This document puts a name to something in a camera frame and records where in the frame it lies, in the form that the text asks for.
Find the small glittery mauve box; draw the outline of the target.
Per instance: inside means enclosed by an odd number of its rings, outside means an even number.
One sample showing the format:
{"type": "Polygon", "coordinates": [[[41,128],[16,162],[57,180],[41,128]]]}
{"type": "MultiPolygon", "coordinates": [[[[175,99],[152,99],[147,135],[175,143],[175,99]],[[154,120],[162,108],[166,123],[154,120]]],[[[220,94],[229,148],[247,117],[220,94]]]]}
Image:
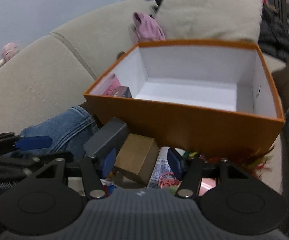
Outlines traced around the small glittery mauve box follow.
{"type": "Polygon", "coordinates": [[[114,98],[131,98],[132,94],[129,87],[126,86],[119,86],[117,87],[111,94],[111,97],[114,98]]]}

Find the pink embossed box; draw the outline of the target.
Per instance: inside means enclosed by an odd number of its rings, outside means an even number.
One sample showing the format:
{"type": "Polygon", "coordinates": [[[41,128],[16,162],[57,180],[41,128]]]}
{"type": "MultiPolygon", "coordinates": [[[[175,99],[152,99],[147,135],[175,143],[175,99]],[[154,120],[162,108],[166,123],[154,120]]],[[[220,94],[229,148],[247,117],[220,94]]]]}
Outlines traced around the pink embossed box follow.
{"type": "Polygon", "coordinates": [[[104,82],[102,95],[110,95],[121,85],[116,74],[110,75],[104,82]]]}

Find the white printed packet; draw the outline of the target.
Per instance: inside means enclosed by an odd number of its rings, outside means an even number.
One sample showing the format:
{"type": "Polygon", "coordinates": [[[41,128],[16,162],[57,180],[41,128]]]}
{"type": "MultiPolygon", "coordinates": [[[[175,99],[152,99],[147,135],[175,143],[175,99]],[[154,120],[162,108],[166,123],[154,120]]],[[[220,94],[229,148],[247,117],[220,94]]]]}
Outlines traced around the white printed packet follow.
{"type": "Polygon", "coordinates": [[[180,185],[180,181],[175,178],[168,164],[168,150],[169,147],[160,148],[147,188],[162,189],[171,187],[175,189],[180,185]]]}

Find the dark grey rectangular box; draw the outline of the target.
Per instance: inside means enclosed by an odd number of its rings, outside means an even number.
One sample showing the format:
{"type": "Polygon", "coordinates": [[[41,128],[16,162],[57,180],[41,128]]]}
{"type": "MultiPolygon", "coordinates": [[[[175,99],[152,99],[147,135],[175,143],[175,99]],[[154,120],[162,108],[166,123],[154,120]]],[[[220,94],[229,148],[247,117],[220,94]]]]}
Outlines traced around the dark grey rectangular box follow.
{"type": "Polygon", "coordinates": [[[112,118],[83,146],[88,157],[103,157],[115,149],[118,154],[129,135],[127,124],[119,118],[112,118]]]}

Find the gold cardboard box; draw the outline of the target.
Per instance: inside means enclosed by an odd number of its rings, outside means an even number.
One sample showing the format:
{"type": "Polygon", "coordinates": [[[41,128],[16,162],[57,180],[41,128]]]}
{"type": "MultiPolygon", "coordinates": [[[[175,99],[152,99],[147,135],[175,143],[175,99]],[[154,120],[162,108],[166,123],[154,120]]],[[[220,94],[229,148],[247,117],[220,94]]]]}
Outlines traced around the gold cardboard box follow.
{"type": "Polygon", "coordinates": [[[117,154],[115,169],[126,178],[147,185],[159,151],[154,138],[130,133],[117,154]]]}

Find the blue denim left leg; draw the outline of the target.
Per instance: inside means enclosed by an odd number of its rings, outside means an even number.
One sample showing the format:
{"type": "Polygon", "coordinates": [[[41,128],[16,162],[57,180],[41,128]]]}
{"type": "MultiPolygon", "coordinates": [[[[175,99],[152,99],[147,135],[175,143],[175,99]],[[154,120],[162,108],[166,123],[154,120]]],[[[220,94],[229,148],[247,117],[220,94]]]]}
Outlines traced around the blue denim left leg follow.
{"type": "Polygon", "coordinates": [[[41,156],[56,152],[71,152],[74,160],[85,156],[84,144],[99,130],[97,119],[81,106],[74,106],[38,125],[25,128],[20,135],[24,137],[49,136],[49,148],[32,151],[17,150],[12,157],[28,158],[30,154],[41,156]]]}

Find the red feather toy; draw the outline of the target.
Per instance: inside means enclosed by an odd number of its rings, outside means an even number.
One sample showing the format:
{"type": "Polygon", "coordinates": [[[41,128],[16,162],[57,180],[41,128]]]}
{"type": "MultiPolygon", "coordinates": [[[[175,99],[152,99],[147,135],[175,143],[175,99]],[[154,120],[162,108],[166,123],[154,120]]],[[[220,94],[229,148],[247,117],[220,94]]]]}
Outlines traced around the red feather toy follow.
{"type": "Polygon", "coordinates": [[[253,151],[249,156],[241,161],[239,166],[254,176],[257,179],[260,179],[265,172],[271,172],[272,168],[269,167],[269,163],[273,158],[271,152],[275,149],[275,145],[266,152],[261,152],[260,150],[253,151]]]}

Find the orange cardboard box white inside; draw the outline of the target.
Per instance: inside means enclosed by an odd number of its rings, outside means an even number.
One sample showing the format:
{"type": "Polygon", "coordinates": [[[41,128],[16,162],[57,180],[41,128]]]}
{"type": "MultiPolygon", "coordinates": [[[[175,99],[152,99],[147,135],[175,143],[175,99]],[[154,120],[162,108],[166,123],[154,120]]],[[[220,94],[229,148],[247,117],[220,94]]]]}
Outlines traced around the orange cardboard box white inside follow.
{"type": "Polygon", "coordinates": [[[133,46],[84,94],[102,123],[124,121],[160,146],[235,158],[266,152],[285,123],[282,104],[258,45],[171,40],[133,46]],[[131,98],[102,95],[116,74],[131,98]]]}

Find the beige sofa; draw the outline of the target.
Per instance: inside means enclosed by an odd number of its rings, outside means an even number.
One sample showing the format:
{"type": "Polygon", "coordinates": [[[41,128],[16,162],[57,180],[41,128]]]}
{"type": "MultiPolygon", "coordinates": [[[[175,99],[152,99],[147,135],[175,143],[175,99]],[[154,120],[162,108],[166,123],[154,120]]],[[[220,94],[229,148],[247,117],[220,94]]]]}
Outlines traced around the beige sofa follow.
{"type": "Polygon", "coordinates": [[[142,43],[131,40],[132,16],[149,4],[125,0],[107,5],[71,20],[15,55],[0,69],[0,133],[20,135],[25,128],[74,106],[96,118],[100,130],[106,123],[96,116],[84,94],[118,59],[142,43]]]}

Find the pink ball wooden stick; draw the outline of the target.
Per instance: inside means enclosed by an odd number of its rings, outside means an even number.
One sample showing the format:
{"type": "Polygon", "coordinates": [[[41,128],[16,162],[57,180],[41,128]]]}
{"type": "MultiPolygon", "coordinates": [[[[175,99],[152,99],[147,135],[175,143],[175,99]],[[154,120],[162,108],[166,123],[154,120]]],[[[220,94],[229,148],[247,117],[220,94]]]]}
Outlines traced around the pink ball wooden stick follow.
{"type": "Polygon", "coordinates": [[[6,64],[10,59],[12,59],[18,52],[19,52],[18,46],[11,42],[6,44],[2,49],[2,59],[0,60],[0,68],[6,64]]]}

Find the mauve cloth garment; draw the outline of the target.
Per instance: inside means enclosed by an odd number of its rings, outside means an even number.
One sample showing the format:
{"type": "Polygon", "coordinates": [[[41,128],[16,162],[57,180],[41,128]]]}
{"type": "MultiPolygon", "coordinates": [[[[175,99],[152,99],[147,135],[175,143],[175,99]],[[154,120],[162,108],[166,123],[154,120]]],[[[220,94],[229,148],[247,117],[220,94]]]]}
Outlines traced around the mauve cloth garment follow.
{"type": "Polygon", "coordinates": [[[134,12],[132,17],[135,43],[164,41],[166,39],[163,30],[150,15],[134,12]]]}

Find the black puffer jacket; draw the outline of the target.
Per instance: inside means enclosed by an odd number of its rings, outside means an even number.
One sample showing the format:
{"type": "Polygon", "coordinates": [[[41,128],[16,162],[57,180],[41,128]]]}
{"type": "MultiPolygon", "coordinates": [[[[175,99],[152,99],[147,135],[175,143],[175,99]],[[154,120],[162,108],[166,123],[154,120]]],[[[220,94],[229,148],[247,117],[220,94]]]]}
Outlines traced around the black puffer jacket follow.
{"type": "Polygon", "coordinates": [[[264,54],[287,62],[289,58],[288,31],[267,5],[263,5],[258,45],[264,54]]]}

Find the beige cushion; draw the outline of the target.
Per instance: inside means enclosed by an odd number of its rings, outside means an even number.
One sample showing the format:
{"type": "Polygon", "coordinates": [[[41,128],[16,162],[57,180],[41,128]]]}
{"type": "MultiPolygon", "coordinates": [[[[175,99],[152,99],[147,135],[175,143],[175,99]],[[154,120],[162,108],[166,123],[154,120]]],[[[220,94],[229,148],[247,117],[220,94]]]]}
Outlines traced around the beige cushion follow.
{"type": "Polygon", "coordinates": [[[166,39],[251,41],[260,36],[263,0],[162,0],[155,20],[166,39]]]}

